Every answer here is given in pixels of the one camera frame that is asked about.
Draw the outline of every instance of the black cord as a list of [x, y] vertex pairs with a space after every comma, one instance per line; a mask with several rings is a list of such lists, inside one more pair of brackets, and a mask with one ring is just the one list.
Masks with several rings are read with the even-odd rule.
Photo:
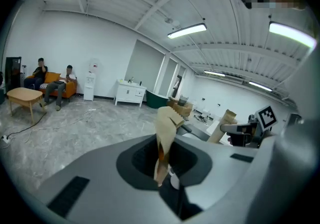
[[31, 127], [36, 126], [36, 125], [41, 121], [41, 119], [46, 115], [46, 113], [47, 113], [47, 112], [45, 112], [45, 113], [40, 117], [39, 121], [36, 122], [35, 124], [31, 125], [30, 127], [26, 128], [26, 129], [23, 129], [23, 130], [21, 130], [21, 131], [12, 132], [12, 133], [10, 133], [9, 135], [7, 135], [6, 138], [9, 139], [9, 136], [12, 135], [12, 134], [19, 134], [19, 133], [21, 133], [21, 132], [24, 132], [24, 131], [30, 129]]

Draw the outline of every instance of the black rubber pad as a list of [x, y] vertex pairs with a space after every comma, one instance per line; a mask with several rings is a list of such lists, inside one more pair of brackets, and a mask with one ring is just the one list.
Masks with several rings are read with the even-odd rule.
[[240, 161], [247, 162], [247, 163], [251, 163], [254, 160], [254, 158], [252, 156], [247, 156], [247, 155], [243, 155], [243, 154], [233, 154], [230, 157], [234, 158], [234, 159], [238, 159]]
[[89, 183], [89, 179], [76, 176], [47, 206], [51, 211], [66, 217]]

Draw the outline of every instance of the black pants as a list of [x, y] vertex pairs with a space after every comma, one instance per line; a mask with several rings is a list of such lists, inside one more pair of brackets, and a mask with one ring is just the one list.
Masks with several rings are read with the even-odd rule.
[[55, 82], [49, 83], [45, 88], [44, 101], [46, 103], [49, 103], [49, 95], [55, 89], [58, 89], [58, 97], [56, 98], [56, 104], [61, 107], [62, 93], [64, 92], [64, 89], [66, 89], [66, 84], [65, 83], [61, 83], [61, 84], [58, 84], [58, 83], [55, 83]]
[[40, 85], [44, 83], [44, 80], [39, 77], [26, 78], [24, 79], [23, 83], [24, 83], [24, 88], [39, 90]]

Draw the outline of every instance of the orange cushion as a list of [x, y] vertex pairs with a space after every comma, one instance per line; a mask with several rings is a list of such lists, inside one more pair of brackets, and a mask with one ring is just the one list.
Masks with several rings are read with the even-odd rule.
[[44, 82], [45, 82], [46, 84], [50, 84], [50, 83], [52, 83], [52, 82], [54, 82], [54, 81], [57, 81], [58, 78], [59, 78], [59, 76], [60, 76], [59, 73], [47, 72], [47, 73], [45, 74], [45, 80], [44, 80]]

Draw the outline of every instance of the gray pants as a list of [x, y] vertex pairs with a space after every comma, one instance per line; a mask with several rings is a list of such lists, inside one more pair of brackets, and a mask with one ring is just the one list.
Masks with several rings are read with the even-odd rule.
[[45, 89], [45, 96], [44, 96], [44, 101], [46, 103], [49, 103], [49, 95], [52, 93], [55, 89], [58, 89], [58, 97], [56, 98], [56, 104], [61, 107], [61, 99], [62, 99], [62, 93], [64, 92], [64, 89], [66, 89], [66, 84], [65, 83], [55, 83], [51, 82], [46, 86]]

